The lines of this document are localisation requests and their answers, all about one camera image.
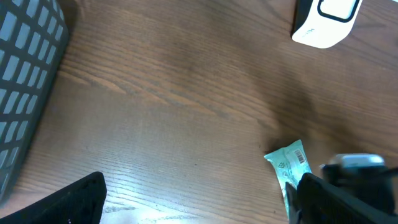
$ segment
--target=wooden table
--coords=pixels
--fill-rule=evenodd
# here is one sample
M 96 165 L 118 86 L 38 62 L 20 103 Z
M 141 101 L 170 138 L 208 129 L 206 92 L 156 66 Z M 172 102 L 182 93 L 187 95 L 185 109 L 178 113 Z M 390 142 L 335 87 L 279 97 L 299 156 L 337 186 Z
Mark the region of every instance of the wooden table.
M 323 50 L 290 38 L 294 0 L 61 3 L 70 44 L 1 216 L 98 170 L 103 223 L 287 223 L 264 154 L 398 165 L 396 2 Z

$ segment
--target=blurry black object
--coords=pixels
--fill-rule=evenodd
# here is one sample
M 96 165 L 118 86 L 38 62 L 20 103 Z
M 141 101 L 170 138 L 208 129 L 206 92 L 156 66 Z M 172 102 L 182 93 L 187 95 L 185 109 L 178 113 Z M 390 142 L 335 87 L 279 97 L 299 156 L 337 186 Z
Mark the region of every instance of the blurry black object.
M 3 223 L 99 223 L 106 198 L 104 175 L 94 172 L 0 219 Z
M 323 168 L 326 181 L 306 173 L 297 190 L 286 183 L 289 223 L 398 223 L 390 180 L 392 170 L 370 169 L 347 178 L 338 166 L 328 165 Z

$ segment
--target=barcode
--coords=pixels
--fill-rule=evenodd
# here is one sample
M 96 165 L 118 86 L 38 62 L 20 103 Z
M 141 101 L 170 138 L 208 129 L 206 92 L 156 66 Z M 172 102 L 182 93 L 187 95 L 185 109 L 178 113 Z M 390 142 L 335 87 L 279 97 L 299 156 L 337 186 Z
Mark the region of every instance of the barcode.
M 294 151 L 294 154 L 296 154 L 296 156 L 297 156 L 298 161 L 300 162 L 300 164 L 303 164 L 303 163 L 305 162 L 304 156 L 303 156 L 303 154 L 301 153 L 300 150 Z

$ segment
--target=brown wooden surface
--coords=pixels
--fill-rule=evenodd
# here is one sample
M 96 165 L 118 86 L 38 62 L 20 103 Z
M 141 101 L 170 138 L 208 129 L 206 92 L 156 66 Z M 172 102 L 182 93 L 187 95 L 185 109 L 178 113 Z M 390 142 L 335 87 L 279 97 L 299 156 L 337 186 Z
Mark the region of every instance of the brown wooden surface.
M 61 2 L 70 44 L 1 216 L 98 170 L 103 223 L 287 223 L 265 153 L 398 165 L 396 2 L 325 50 L 291 40 L 294 0 Z

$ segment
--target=light blue packet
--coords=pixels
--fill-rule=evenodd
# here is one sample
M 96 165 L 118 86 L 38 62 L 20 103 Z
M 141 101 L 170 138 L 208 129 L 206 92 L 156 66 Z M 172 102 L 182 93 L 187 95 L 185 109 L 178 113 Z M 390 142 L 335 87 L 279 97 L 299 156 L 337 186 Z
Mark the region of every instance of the light blue packet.
M 304 153 L 301 140 L 293 144 L 280 148 L 275 152 L 264 156 L 274 167 L 279 185 L 284 196 L 287 217 L 289 217 L 289 203 L 285 190 L 286 182 L 293 185 L 296 189 L 304 173 L 311 173 L 310 165 Z

